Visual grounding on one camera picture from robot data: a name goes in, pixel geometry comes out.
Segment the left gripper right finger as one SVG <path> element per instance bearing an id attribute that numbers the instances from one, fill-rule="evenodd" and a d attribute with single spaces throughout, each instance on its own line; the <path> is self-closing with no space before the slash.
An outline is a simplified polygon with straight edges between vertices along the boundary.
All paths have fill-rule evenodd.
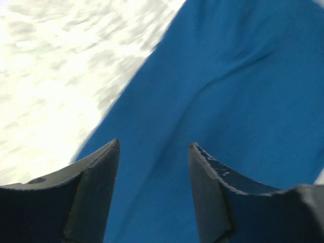
<path id="1" fill-rule="evenodd" d="M 256 182 L 189 146 L 200 242 L 323 242 L 323 186 L 282 190 Z"/>

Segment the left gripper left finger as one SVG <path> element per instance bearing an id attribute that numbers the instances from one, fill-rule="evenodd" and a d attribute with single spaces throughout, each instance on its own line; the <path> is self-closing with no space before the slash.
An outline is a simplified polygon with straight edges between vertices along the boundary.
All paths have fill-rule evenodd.
<path id="1" fill-rule="evenodd" d="M 114 139 L 28 183 L 1 187 L 1 242 L 103 242 L 119 165 Z"/>

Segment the blue polo t shirt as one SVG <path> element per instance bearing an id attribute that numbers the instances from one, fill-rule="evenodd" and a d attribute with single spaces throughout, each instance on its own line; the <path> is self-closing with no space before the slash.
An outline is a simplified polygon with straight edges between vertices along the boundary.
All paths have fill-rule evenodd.
<path id="1" fill-rule="evenodd" d="M 198 242 L 188 144 L 288 188 L 323 169 L 323 8 L 186 1 L 78 154 L 120 142 L 105 242 Z"/>

